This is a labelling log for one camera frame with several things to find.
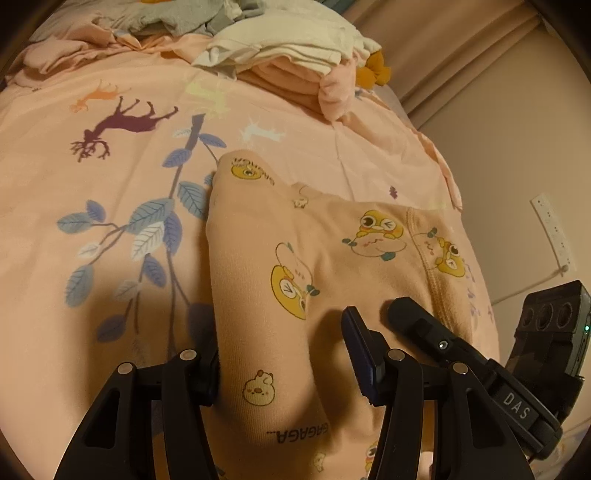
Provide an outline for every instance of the curtain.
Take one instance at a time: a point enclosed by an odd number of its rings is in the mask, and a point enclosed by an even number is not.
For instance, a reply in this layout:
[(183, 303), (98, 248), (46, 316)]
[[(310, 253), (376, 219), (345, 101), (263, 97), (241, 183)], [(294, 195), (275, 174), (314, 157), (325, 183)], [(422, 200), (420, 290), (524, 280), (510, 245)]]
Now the curtain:
[(382, 45), (417, 128), (541, 21), (522, 0), (358, 0), (344, 16)]

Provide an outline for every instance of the purple deer silhouette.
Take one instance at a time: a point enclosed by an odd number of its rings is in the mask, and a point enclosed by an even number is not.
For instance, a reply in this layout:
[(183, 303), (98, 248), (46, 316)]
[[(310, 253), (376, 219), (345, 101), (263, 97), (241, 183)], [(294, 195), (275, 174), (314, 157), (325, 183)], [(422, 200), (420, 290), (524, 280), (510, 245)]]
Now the purple deer silhouette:
[(109, 144), (100, 137), (105, 130), (108, 130), (109, 128), (120, 128), (135, 133), (150, 132), (156, 128), (156, 125), (162, 119), (170, 118), (178, 112), (178, 107), (174, 107), (174, 110), (166, 115), (153, 117), (153, 115), (155, 115), (154, 105), (152, 105), (151, 102), (146, 102), (150, 107), (149, 113), (142, 116), (125, 115), (139, 103), (139, 100), (135, 99), (135, 102), (125, 110), (121, 109), (122, 103), (123, 97), (120, 96), (119, 104), (112, 115), (109, 115), (107, 118), (100, 121), (94, 130), (84, 130), (84, 140), (82, 142), (72, 142), (71, 151), (73, 155), (76, 155), (77, 153), (79, 154), (78, 162), (81, 162), (83, 158), (88, 158), (94, 154), (98, 144), (102, 145), (104, 149), (103, 153), (99, 155), (99, 158), (110, 156), (111, 149), (109, 148)]

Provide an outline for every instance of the beige wall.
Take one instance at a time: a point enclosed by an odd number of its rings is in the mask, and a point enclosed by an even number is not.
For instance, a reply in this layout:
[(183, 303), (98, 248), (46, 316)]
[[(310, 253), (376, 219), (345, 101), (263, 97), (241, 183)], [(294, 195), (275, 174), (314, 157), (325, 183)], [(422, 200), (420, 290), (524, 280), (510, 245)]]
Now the beige wall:
[[(530, 199), (548, 194), (591, 290), (591, 84), (558, 39), (539, 29), (512, 47), (421, 129), (448, 160), (462, 192), (464, 223), (491, 299), (557, 269)], [(504, 362), (526, 294), (495, 307)], [(568, 428), (591, 416), (589, 377)]]

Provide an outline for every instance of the pile of laundry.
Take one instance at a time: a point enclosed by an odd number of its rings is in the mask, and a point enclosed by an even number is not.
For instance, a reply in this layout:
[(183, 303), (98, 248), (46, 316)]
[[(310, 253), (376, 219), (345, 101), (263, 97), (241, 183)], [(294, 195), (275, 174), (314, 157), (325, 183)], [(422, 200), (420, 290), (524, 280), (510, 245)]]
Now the pile of laundry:
[[(390, 76), (381, 46), (316, 0), (66, 0), (31, 37), (51, 45), (19, 61), (45, 75), (129, 49), (153, 53), (182, 38), (191, 47), (174, 51), (193, 66), (257, 85), (330, 122), (350, 110), (356, 85), (371, 90)], [(56, 52), (59, 59), (48, 62)]]
[(72, 18), (136, 37), (186, 33), (213, 36), (228, 25), (262, 15), (262, 0), (66, 0), (31, 41), (56, 36)]

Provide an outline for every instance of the cable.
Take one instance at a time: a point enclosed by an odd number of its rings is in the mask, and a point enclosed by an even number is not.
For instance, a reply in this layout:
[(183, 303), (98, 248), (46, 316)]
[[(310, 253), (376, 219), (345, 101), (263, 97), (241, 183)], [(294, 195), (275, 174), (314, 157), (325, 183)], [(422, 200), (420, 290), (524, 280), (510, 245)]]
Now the cable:
[(508, 300), (510, 298), (513, 298), (523, 292), (526, 292), (528, 290), (531, 290), (532, 288), (536, 288), (538, 285), (542, 285), (542, 283), (546, 283), (547, 281), (552, 280), (554, 277), (558, 277), (558, 275), (562, 275), (563, 273), (566, 273), (569, 271), (569, 266), (568, 265), (563, 265), (562, 267), (560, 267), (558, 270), (555, 270), (552, 274), (548, 275), (547, 277), (543, 278), (542, 280), (532, 284), (532, 285), (528, 285), (525, 288), (522, 288), (521, 290), (518, 290), (514, 293), (511, 293), (510, 295), (505, 295), (504, 297), (501, 297), (500, 299), (496, 299), (495, 301), (493, 301), (491, 303), (491, 305), (496, 305), (497, 303), (500, 303), (502, 301)]

